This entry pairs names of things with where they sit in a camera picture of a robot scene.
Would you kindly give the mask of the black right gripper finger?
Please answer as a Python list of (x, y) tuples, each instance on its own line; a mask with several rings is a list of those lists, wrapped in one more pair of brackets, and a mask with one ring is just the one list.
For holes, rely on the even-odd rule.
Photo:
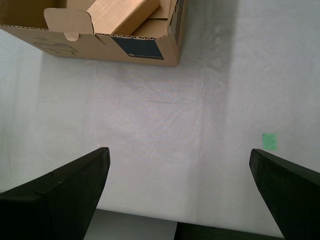
[(0, 194), (2, 240), (82, 240), (110, 169), (101, 147)]
[(261, 149), (250, 153), (249, 168), (286, 240), (320, 238), (320, 174)]

